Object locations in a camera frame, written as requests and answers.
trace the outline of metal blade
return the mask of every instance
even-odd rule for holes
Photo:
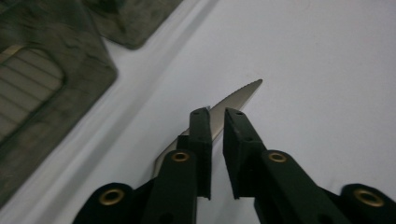
[[[262,79],[251,82],[241,89],[231,93],[218,104],[213,106],[210,113],[210,130],[212,132],[212,140],[215,140],[216,137],[221,133],[224,127],[224,111],[226,107],[230,107],[233,109],[240,110],[242,106],[248,101],[250,96],[253,95],[254,91],[257,90],[262,84]],[[189,134],[189,129],[184,131],[181,135]],[[160,172],[161,165],[163,164],[163,158],[165,155],[172,151],[176,150],[177,139],[173,141],[161,154],[158,156],[157,160],[154,164],[154,173],[153,177],[157,176]]]

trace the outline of knife blade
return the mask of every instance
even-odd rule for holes
[[[262,79],[256,80],[242,87],[241,89],[231,93],[218,104],[213,106],[209,110],[210,114],[210,130],[212,132],[212,140],[215,140],[216,137],[221,133],[221,130],[224,127],[224,110],[226,107],[230,107],[233,109],[240,110],[242,106],[248,101],[248,99],[253,95],[253,93],[260,87],[262,84]],[[188,135],[189,129],[181,133],[180,135]],[[155,160],[154,164],[154,172],[153,176],[158,175],[161,169],[161,165],[163,164],[163,158],[165,155],[172,151],[176,150],[177,147],[177,139],[175,139],[163,152],[158,156]]]

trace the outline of metal grommet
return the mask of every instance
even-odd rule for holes
[[[271,161],[276,161],[276,162],[285,162],[287,160],[287,158],[283,154],[280,154],[277,152],[273,152],[273,153],[269,154],[268,158]]]
[[[355,197],[362,203],[365,203],[372,207],[384,206],[384,200],[382,200],[380,197],[378,197],[376,194],[372,193],[369,190],[355,189],[353,191],[353,195],[355,195]]]
[[[102,205],[113,205],[119,203],[125,196],[121,189],[108,189],[99,198]]]
[[[184,152],[178,152],[172,155],[172,160],[174,161],[187,161],[190,155]]]

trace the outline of white surface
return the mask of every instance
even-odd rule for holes
[[[391,0],[185,0],[142,49],[107,43],[118,81],[0,223],[68,224],[102,185],[140,186],[193,109],[258,78],[243,111],[268,148],[335,193],[362,183],[396,199],[395,11]],[[258,223],[251,200],[232,199],[221,147],[198,223]]]

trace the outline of brass rivet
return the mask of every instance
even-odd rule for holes
[[[273,152],[273,153],[269,154],[268,158],[271,161],[276,161],[276,162],[285,162],[287,160],[287,158],[284,155],[277,153],[277,152]]]
[[[124,196],[125,193],[120,189],[108,189],[100,196],[99,203],[102,205],[113,205],[119,203]]]
[[[355,197],[362,203],[372,207],[381,207],[384,205],[384,200],[366,189],[355,189],[353,191],[353,195],[355,195]]]
[[[189,154],[184,152],[178,152],[172,155],[172,160],[174,161],[187,161],[189,158]]]

